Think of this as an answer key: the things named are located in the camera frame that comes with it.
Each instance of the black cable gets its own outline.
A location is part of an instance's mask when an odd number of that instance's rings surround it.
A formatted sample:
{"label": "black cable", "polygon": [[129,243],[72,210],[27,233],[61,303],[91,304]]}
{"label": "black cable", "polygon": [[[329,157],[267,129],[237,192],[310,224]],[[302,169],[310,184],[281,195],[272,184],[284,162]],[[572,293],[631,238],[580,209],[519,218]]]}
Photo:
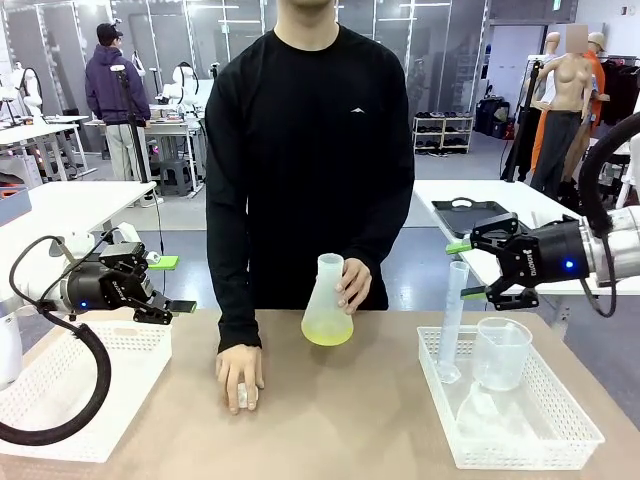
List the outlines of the black cable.
{"label": "black cable", "polygon": [[[107,398],[107,394],[109,393],[109,387],[111,386],[111,360],[109,359],[109,354],[107,353],[107,350],[100,338],[98,338],[98,336],[85,324],[81,324],[76,327],[75,325],[72,325],[69,322],[65,322],[61,318],[58,318],[55,315],[51,314],[46,303],[42,302],[41,300],[34,301],[27,294],[21,292],[15,284],[15,273],[18,266],[20,265],[20,262],[24,260],[24,258],[29,254],[31,250],[33,250],[37,245],[46,240],[52,240],[59,246],[63,245],[62,240],[52,235],[40,237],[32,242],[27,248],[22,251],[20,255],[18,255],[18,258],[16,258],[16,260],[13,262],[11,270],[9,271],[9,285],[16,295],[35,306],[38,310],[38,313],[40,313],[44,318],[46,318],[54,325],[58,325],[62,328],[70,330],[78,340],[86,345],[89,351],[93,354],[93,357],[96,361],[96,386],[93,390],[93,393],[91,394],[91,398],[87,402],[87,405],[80,411],[80,413],[78,413],[68,422],[63,423],[62,425],[59,425],[57,427],[49,428],[46,430],[28,431],[18,430],[0,422],[0,439],[16,445],[51,445],[76,434],[96,416],[96,414],[104,404],[104,401]],[[81,263],[84,260],[86,260],[86,257],[83,260],[77,262],[77,264]]]}
{"label": "black cable", "polygon": [[582,289],[584,290],[584,293],[587,296],[587,300],[589,300],[591,307],[604,318],[611,318],[613,317],[613,314],[616,313],[616,308],[618,306],[618,287],[616,285],[617,280],[615,266],[613,263],[613,256],[611,255],[611,248],[609,247],[609,237],[606,235],[602,237],[602,246],[604,248],[605,257],[607,258],[609,280],[611,281],[611,304],[609,305],[609,311],[605,313],[602,310],[600,302],[598,302],[598,300],[596,300],[596,298],[593,296],[593,293],[591,292],[591,289],[589,288],[589,285],[587,285],[587,282],[584,278],[580,279],[580,285],[582,285]]}
{"label": "black cable", "polygon": [[91,250],[89,250],[89,252],[82,257],[80,260],[77,260],[76,262],[74,262],[73,264],[69,265],[67,268],[65,268],[64,272],[62,272],[62,275],[60,275],[51,285],[49,285],[47,287],[47,289],[44,291],[44,293],[42,294],[42,296],[40,297],[40,300],[38,300],[39,303],[44,302],[46,296],[49,294],[49,292],[53,289],[53,287],[55,287],[64,277],[66,277],[67,275],[69,275],[71,272],[73,272],[76,268],[78,268],[80,265],[82,265],[84,262],[87,261],[87,259],[93,255],[95,253],[95,251],[98,249],[98,247],[100,245],[102,245],[106,239],[109,237],[109,235],[111,235],[113,232],[115,232],[116,230],[118,230],[118,227],[113,227],[112,229],[108,230],[107,232],[104,232],[102,234],[102,238],[100,238],[100,240],[98,241],[98,243],[96,243],[93,248]]}
{"label": "black cable", "polygon": [[[156,213],[158,215],[158,233],[160,234],[160,255],[164,256],[164,238],[162,236],[162,222],[160,221],[160,207],[158,206],[158,197],[156,191],[153,190],[153,200],[156,202]],[[162,295],[167,288],[167,271],[162,270]]]}
{"label": "black cable", "polygon": [[509,146],[509,142],[511,140],[507,140],[504,142],[504,148],[502,149],[502,155],[500,155],[500,170],[498,170],[498,175],[502,178],[502,162],[504,162],[504,152],[507,151],[507,147]]}
{"label": "black cable", "polygon": [[582,200],[583,209],[593,235],[602,241],[607,260],[607,269],[611,282],[611,306],[609,307],[609,311],[604,312],[602,310],[584,279],[581,280],[580,283],[591,306],[599,315],[605,318],[611,317],[616,311],[618,290],[616,285],[615,264],[609,246],[609,232],[611,232],[613,228],[613,222],[604,207],[602,198],[598,194],[598,179],[604,163],[607,162],[614,152],[626,141],[639,133],[640,113],[635,113],[613,127],[589,149],[589,154],[580,169],[580,179],[578,182],[580,199]]}

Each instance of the black long-sleeve shirt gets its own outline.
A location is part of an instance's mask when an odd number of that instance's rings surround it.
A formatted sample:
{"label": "black long-sleeve shirt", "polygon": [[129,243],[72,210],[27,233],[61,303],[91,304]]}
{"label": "black long-sleeve shirt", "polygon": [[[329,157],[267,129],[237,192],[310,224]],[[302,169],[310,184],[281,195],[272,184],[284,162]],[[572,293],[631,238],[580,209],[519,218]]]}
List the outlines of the black long-sleeve shirt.
{"label": "black long-sleeve shirt", "polygon": [[304,309],[323,253],[364,262],[361,309],[388,308],[380,264],[414,181],[407,103],[395,55],[344,27],[316,52],[269,32],[220,73],[205,120],[219,351],[261,345],[255,308]]}

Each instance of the yellow liquid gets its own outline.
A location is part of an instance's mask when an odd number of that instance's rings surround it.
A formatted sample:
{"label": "yellow liquid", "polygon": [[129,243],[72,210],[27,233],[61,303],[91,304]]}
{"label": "yellow liquid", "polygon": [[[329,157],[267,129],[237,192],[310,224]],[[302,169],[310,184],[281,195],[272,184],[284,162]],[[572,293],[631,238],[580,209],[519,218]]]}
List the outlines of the yellow liquid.
{"label": "yellow liquid", "polygon": [[302,322],[302,333],[311,343],[323,347],[335,347],[342,345],[353,335],[351,322],[344,322],[344,328],[339,325],[340,323],[336,325],[335,321],[327,322],[326,317],[323,320],[314,318],[313,321]]}

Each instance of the black cap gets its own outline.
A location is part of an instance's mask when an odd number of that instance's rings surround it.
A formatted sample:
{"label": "black cap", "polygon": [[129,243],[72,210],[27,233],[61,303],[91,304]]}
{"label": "black cap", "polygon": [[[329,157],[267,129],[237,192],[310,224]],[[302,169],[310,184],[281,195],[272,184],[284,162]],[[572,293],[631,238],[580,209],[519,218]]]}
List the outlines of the black cap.
{"label": "black cap", "polygon": [[110,23],[101,23],[98,25],[96,33],[98,34],[98,42],[105,47],[108,47],[116,38],[122,36],[122,32],[119,32],[116,26]]}

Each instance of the black tray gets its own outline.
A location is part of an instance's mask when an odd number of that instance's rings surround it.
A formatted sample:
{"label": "black tray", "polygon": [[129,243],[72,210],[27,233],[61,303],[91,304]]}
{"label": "black tray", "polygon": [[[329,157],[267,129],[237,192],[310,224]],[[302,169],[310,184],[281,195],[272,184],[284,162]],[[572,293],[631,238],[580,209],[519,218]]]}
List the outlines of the black tray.
{"label": "black tray", "polygon": [[[498,215],[509,213],[499,203],[496,202],[475,202],[470,198],[458,197],[448,201],[431,202],[436,207],[436,213],[445,223],[449,231],[457,238],[464,238],[469,235],[473,226],[481,221]],[[520,222],[520,230],[529,229]],[[492,236],[506,236],[506,232],[496,232]]]}

